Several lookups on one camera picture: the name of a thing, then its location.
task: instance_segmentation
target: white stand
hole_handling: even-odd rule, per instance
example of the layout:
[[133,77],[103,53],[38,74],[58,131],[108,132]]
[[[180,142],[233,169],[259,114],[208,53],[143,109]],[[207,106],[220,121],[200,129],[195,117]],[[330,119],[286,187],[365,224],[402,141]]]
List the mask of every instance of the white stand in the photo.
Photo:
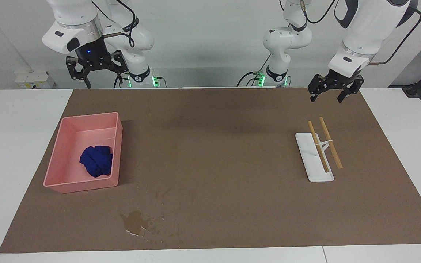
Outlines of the white stand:
[[297,143],[299,145],[301,158],[303,159],[308,180],[310,182],[334,181],[334,175],[332,175],[331,167],[329,166],[326,155],[324,154],[324,151],[326,151],[329,147],[329,141],[331,140],[319,143],[323,152],[324,160],[326,160],[326,164],[329,169],[329,172],[326,173],[324,171],[323,164],[321,163],[321,159],[319,158],[318,150],[316,150],[316,144],[313,141],[311,133],[297,133],[295,138],[297,139]]

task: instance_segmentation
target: brown mat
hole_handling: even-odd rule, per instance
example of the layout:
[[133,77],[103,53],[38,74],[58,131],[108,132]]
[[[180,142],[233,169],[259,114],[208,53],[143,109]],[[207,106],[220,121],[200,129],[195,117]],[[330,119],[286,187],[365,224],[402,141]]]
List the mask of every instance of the brown mat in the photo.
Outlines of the brown mat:
[[[368,105],[336,96],[75,90],[63,116],[120,114],[120,183],[43,187],[56,131],[0,253],[421,243],[421,197]],[[311,183],[295,133],[321,115],[344,169],[329,154],[335,181]]]

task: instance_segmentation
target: pink tray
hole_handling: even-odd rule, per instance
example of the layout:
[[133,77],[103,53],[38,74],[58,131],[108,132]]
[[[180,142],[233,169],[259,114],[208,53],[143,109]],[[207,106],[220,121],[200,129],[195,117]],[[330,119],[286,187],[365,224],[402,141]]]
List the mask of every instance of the pink tray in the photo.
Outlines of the pink tray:
[[[117,186],[121,139],[117,112],[63,118],[43,185],[60,193]],[[94,178],[79,158],[85,148],[97,145],[112,149],[113,163],[110,175]]]

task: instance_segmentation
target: blue cloth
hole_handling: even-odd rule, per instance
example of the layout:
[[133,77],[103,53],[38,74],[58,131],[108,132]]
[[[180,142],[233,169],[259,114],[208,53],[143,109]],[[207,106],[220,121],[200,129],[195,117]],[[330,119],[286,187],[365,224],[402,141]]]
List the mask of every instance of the blue cloth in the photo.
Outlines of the blue cloth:
[[111,173],[111,162],[113,154],[110,153],[108,146],[89,146],[82,155],[80,155],[79,163],[82,163],[89,175],[94,178],[100,175],[109,175]]

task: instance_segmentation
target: electrical socket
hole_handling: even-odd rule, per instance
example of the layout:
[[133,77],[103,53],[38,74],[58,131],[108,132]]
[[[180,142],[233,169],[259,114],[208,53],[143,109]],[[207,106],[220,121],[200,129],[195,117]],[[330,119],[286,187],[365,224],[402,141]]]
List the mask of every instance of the electrical socket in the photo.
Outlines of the electrical socket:
[[55,82],[46,71],[17,72],[15,83],[19,88],[53,88]]

